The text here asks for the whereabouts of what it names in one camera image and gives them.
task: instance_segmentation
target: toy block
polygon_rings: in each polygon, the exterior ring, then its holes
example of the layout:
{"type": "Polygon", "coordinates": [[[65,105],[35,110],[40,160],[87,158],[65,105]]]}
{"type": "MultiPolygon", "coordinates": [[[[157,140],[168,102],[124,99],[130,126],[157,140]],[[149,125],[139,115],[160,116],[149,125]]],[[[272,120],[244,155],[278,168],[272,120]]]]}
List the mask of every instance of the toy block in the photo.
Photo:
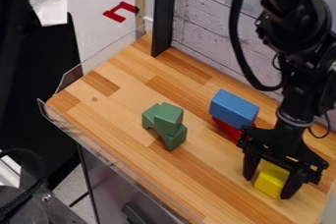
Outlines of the toy block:
{"type": "Polygon", "coordinates": [[[242,137],[242,132],[233,126],[219,120],[218,118],[212,117],[213,121],[218,125],[218,127],[230,138],[230,140],[237,144],[238,140],[242,137]]]}
{"type": "Polygon", "coordinates": [[[211,116],[239,130],[251,126],[258,111],[258,106],[224,89],[215,94],[210,104],[211,116]]]}
{"type": "Polygon", "coordinates": [[[178,146],[180,146],[184,141],[186,141],[187,131],[188,131],[187,127],[181,124],[177,133],[174,136],[160,133],[160,132],[158,133],[161,135],[164,141],[164,145],[167,147],[167,149],[173,150],[177,148],[178,146]]]}
{"type": "Polygon", "coordinates": [[[278,198],[289,175],[289,171],[266,162],[254,183],[254,187],[271,197],[278,198]]]}
{"type": "Polygon", "coordinates": [[[155,123],[154,123],[154,117],[160,108],[161,105],[155,104],[154,106],[147,109],[145,112],[142,113],[142,126],[148,130],[149,128],[152,128],[156,130],[155,123]]]}
{"type": "Polygon", "coordinates": [[[175,136],[183,120],[183,109],[162,103],[154,116],[155,129],[163,134],[175,136]]]}

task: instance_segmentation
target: black cable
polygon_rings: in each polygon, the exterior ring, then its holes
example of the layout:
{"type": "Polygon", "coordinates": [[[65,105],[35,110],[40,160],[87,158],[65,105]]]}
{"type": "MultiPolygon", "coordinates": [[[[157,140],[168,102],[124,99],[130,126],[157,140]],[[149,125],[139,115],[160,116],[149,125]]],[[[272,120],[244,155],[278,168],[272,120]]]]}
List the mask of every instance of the black cable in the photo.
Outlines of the black cable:
{"type": "Polygon", "coordinates": [[[11,153],[23,153],[28,154],[36,161],[37,165],[39,166],[39,173],[40,179],[38,179],[30,188],[28,188],[25,192],[20,194],[19,196],[15,197],[10,202],[6,203],[5,205],[0,207],[0,224],[7,222],[7,217],[10,216],[15,210],[17,210],[20,206],[26,203],[31,196],[43,185],[44,183],[44,176],[45,176],[45,168],[42,162],[42,159],[36,153],[22,148],[12,148],[7,149],[0,152],[0,158],[11,154],[11,153]]]}
{"type": "Polygon", "coordinates": [[[325,120],[326,120],[327,125],[328,125],[328,130],[327,130],[327,132],[326,132],[324,135],[322,135],[322,136],[317,136],[317,135],[312,131],[311,127],[308,128],[309,133],[310,133],[314,138],[316,138],[316,139],[318,139],[318,140],[324,139],[324,138],[327,137],[327,136],[330,134],[330,132],[331,132],[331,123],[330,123],[330,119],[329,119],[329,116],[328,116],[328,113],[327,113],[327,112],[324,113],[324,117],[325,117],[325,120]]]}
{"type": "Polygon", "coordinates": [[[230,31],[230,39],[232,43],[232,47],[235,51],[237,61],[242,69],[242,72],[246,79],[250,82],[250,84],[261,91],[274,91],[281,88],[284,85],[285,77],[283,76],[282,81],[279,85],[276,86],[266,86],[262,84],[259,79],[253,73],[249,63],[247,62],[241,41],[238,35],[238,22],[241,14],[241,9],[244,0],[232,0],[232,6],[230,11],[230,19],[229,19],[229,31],[230,31]]]}
{"type": "Polygon", "coordinates": [[[279,54],[276,54],[274,57],[273,57],[273,60],[272,60],[272,66],[274,69],[276,69],[277,71],[281,71],[280,67],[276,66],[275,64],[275,61],[278,59],[279,60],[279,54]]]}

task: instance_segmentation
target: red block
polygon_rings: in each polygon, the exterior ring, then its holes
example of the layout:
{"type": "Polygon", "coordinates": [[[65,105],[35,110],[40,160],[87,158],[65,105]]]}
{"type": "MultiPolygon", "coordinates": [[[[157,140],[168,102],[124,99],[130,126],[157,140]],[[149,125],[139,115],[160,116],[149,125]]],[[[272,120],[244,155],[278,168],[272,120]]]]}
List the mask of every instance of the red block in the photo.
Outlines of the red block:
{"type": "Polygon", "coordinates": [[[216,124],[218,125],[218,127],[230,138],[230,140],[237,144],[238,143],[238,140],[242,137],[242,132],[233,127],[233,126],[230,126],[229,124],[215,118],[215,117],[212,117],[213,121],[216,122],[216,124]]]}

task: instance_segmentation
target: wooden surface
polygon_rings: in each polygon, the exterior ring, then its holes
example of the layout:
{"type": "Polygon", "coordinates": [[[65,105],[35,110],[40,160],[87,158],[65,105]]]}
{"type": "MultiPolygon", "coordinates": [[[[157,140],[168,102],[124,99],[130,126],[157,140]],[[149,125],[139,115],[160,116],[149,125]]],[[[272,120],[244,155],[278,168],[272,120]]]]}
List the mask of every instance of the wooden surface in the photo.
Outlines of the wooden surface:
{"type": "Polygon", "coordinates": [[[324,140],[306,135],[307,144],[330,163],[320,185],[304,185],[290,200],[272,199],[245,181],[243,154],[216,128],[208,107],[224,88],[260,106],[256,123],[271,128],[277,102],[175,48],[151,58],[149,39],[143,37],[47,102],[78,128],[74,137],[191,222],[197,217],[204,223],[315,223],[336,177],[335,134],[324,140]],[[173,152],[141,127],[141,113],[162,102],[185,108],[187,141],[173,152]]]}

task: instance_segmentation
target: green block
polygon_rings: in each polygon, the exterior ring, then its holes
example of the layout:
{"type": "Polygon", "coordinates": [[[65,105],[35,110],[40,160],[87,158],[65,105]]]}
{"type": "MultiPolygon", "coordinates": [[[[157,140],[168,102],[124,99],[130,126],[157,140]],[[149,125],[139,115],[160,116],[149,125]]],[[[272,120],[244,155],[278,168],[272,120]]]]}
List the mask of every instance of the green block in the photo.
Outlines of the green block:
{"type": "Polygon", "coordinates": [[[174,136],[158,132],[166,145],[167,149],[173,150],[180,146],[187,138],[187,127],[180,125],[177,133],[174,136]]]}
{"type": "Polygon", "coordinates": [[[160,133],[175,136],[183,120],[183,109],[162,103],[154,116],[155,129],[160,133]]]}
{"type": "Polygon", "coordinates": [[[158,109],[161,107],[160,104],[155,104],[154,106],[147,109],[145,112],[142,113],[142,126],[148,130],[152,128],[156,130],[155,123],[154,123],[154,116],[156,115],[158,109]]]}

